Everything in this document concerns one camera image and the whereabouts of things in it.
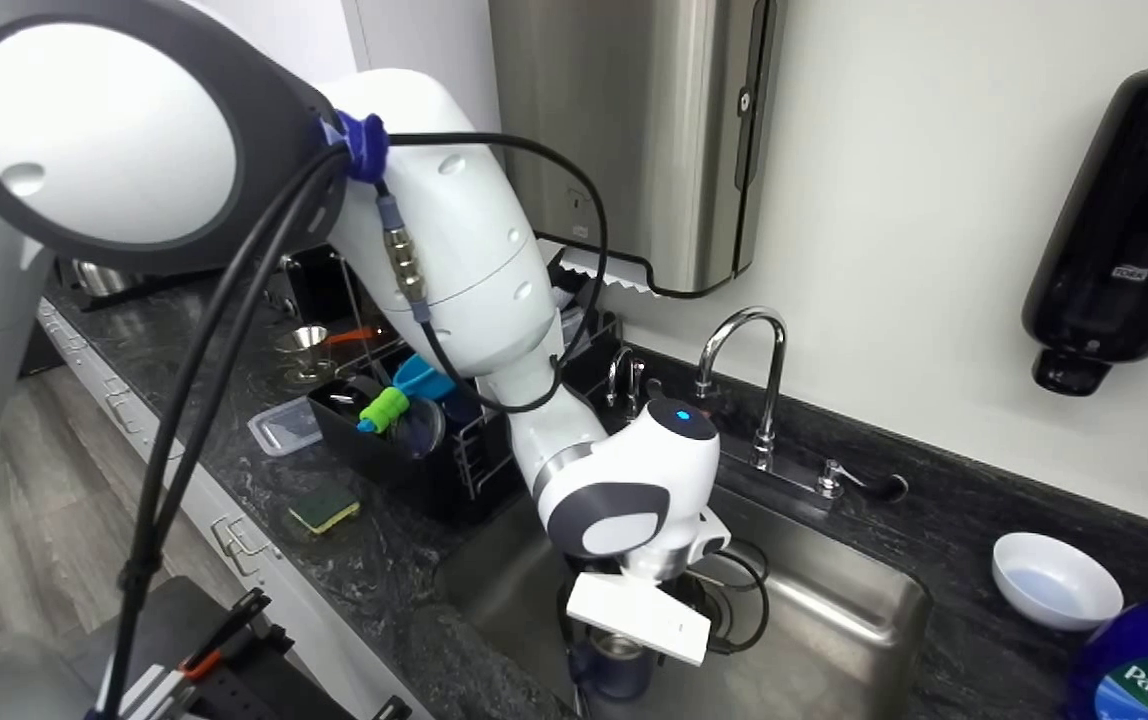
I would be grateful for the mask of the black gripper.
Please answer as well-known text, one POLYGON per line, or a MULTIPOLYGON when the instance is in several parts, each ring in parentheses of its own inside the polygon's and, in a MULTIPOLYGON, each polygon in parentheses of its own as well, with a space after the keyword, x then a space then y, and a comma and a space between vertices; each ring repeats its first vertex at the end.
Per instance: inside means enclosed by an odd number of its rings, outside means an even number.
POLYGON ((710 615, 710 655, 750 650, 769 633, 769 556, 757 543, 733 538, 717 543, 705 558, 662 575, 636 568, 625 568, 620 575, 639 575, 710 615))

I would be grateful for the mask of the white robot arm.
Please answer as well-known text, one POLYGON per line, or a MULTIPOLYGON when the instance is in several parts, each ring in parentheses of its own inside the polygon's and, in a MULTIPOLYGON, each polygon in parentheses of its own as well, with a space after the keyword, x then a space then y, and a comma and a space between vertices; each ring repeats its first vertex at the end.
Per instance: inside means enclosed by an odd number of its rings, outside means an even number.
POLYGON ((303 217, 437 370, 507 414, 565 613, 705 662, 713 620, 663 578, 733 538, 719 427, 656 396, 604 427, 516 187, 411 66, 307 83, 192 0, 0 0, 0 220, 83 258, 225 266, 267 206, 303 217))

